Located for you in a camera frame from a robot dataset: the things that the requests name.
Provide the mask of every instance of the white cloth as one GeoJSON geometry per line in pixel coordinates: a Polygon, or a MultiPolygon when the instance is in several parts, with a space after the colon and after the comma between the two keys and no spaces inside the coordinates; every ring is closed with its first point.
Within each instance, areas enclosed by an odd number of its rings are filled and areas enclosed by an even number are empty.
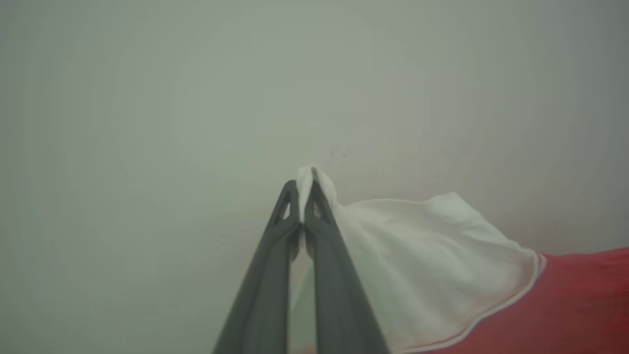
{"type": "MultiPolygon", "coordinates": [[[[455,193],[340,205],[329,177],[306,166],[297,178],[301,215],[317,177],[392,352],[462,340],[522,298],[543,270],[543,256],[507,239],[455,193]]],[[[315,343],[313,287],[311,267],[292,295],[293,347],[315,343]]]]}

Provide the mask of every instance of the wrinkled fabric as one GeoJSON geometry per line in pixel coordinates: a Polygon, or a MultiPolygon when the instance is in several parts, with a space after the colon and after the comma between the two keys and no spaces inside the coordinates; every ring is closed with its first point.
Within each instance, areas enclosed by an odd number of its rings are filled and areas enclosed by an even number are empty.
{"type": "MultiPolygon", "coordinates": [[[[300,214],[317,179],[395,353],[448,347],[484,317],[524,296],[545,259],[507,239],[455,193],[425,202],[366,200],[341,205],[329,177],[299,170],[300,214]]],[[[294,347],[315,343],[312,267],[293,291],[294,347]]]]}

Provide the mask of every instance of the red cloth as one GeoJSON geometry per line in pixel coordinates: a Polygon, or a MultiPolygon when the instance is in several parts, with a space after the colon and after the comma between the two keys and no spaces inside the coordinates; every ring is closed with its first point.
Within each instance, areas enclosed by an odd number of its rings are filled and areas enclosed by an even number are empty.
{"type": "Polygon", "coordinates": [[[528,294],[432,353],[629,354],[629,248],[545,257],[528,294]]]}

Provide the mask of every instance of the plain gray background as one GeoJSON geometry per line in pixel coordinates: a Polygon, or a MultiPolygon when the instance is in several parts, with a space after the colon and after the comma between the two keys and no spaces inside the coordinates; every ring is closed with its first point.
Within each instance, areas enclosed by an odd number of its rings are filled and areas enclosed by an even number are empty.
{"type": "Polygon", "coordinates": [[[629,246],[623,1],[2,1],[0,352],[208,353],[283,183],[629,246]]]}

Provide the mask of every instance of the white fabric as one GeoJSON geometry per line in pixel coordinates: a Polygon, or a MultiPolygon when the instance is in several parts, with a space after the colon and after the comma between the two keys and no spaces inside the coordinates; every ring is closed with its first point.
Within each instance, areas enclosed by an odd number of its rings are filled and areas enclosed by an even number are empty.
{"type": "MultiPolygon", "coordinates": [[[[344,206],[329,177],[306,166],[297,178],[301,215],[317,177],[395,353],[462,340],[482,318],[525,295],[545,264],[455,193],[421,203],[381,199],[344,206]]],[[[313,287],[311,267],[291,305],[291,336],[299,348],[315,343],[313,287]]]]}

